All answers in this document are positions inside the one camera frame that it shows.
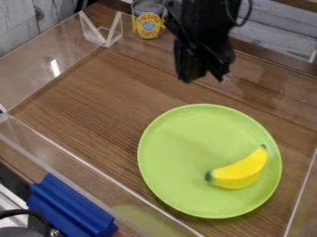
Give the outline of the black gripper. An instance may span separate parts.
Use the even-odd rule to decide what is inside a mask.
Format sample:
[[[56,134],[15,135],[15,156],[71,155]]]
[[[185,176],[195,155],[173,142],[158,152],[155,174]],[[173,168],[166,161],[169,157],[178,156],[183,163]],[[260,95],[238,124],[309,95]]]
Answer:
[[[185,83],[207,71],[223,82],[236,61],[229,34],[238,22],[242,0],[167,0],[165,26],[175,36],[174,55],[178,79]]]

